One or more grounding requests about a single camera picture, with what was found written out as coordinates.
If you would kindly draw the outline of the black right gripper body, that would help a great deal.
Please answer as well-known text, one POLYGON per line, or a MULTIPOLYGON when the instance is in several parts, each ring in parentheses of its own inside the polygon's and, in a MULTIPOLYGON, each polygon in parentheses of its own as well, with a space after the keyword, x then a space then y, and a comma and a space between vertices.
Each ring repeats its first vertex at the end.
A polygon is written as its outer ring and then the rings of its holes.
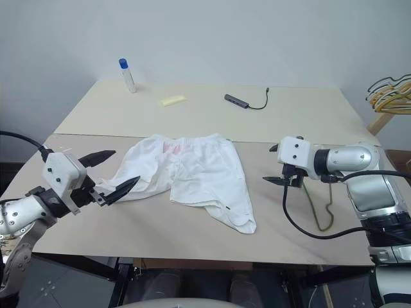
POLYGON ((291 164, 284 164, 283 170, 284 186, 301 188, 304 181, 304 170, 291 164))

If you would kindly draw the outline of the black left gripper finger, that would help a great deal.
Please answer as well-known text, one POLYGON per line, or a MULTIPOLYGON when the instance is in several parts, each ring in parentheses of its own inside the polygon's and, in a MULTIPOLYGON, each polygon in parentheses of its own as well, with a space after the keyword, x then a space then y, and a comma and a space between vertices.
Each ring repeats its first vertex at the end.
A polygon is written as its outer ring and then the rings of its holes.
POLYGON ((103 150, 94 153, 90 153, 82 158, 79 158, 79 162, 84 167, 95 167, 116 153, 115 150, 103 150))
POLYGON ((107 196, 104 196, 104 204, 111 205, 122 199, 122 197, 126 196, 131 191, 131 189, 136 185, 136 183, 138 183, 139 180, 140 176, 137 176, 116 186, 114 192, 110 193, 107 196))

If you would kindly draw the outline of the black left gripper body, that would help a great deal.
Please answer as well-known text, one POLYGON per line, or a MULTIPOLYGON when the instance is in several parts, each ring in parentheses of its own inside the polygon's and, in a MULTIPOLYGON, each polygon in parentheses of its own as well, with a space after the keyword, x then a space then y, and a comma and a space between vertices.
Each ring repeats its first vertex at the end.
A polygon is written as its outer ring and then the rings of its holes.
POLYGON ((105 197, 96 192, 95 186, 95 182, 89 176, 86 176, 81 186, 72 190, 71 199, 78 208, 94 202, 99 205, 106 204, 105 197))

